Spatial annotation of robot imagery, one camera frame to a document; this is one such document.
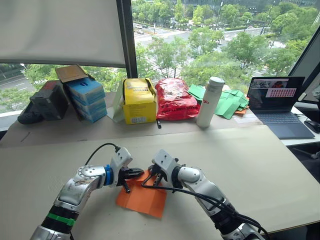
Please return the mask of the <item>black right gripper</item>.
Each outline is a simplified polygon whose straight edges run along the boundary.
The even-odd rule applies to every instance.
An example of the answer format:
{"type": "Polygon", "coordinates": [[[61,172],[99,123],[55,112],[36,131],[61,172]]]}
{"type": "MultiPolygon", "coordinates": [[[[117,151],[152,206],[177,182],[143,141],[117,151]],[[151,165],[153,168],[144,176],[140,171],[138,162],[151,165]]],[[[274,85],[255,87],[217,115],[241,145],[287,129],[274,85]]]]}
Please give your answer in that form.
{"type": "Polygon", "coordinates": [[[161,180],[163,178],[163,173],[162,173],[162,169],[160,166],[158,166],[157,164],[152,164],[148,167],[148,176],[145,180],[143,180],[143,182],[141,183],[141,187],[142,188],[152,188],[154,187],[158,187],[161,183],[161,180]],[[155,180],[153,182],[153,184],[148,185],[148,181],[155,176],[155,180]]]}

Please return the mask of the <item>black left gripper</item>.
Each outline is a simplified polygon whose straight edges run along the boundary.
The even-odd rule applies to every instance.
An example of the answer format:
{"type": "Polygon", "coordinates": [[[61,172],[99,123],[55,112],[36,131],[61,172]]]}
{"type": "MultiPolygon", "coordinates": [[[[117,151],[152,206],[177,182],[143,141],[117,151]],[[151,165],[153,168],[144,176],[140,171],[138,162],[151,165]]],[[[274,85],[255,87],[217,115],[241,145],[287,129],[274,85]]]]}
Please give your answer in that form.
{"type": "Polygon", "coordinates": [[[122,186],[127,194],[131,192],[128,185],[128,179],[135,179],[144,174],[144,170],[141,168],[128,168],[122,167],[118,173],[117,186],[122,186]]]}

